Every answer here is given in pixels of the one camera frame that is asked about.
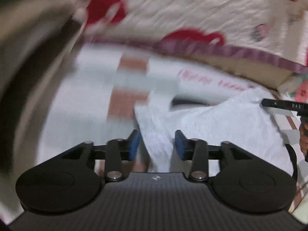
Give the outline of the person's right hand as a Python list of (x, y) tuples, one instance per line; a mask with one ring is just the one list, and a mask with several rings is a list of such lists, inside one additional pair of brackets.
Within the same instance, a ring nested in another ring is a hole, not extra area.
[(304, 155), (307, 155), (308, 151), (308, 137), (307, 137), (307, 123), (300, 125), (300, 149)]

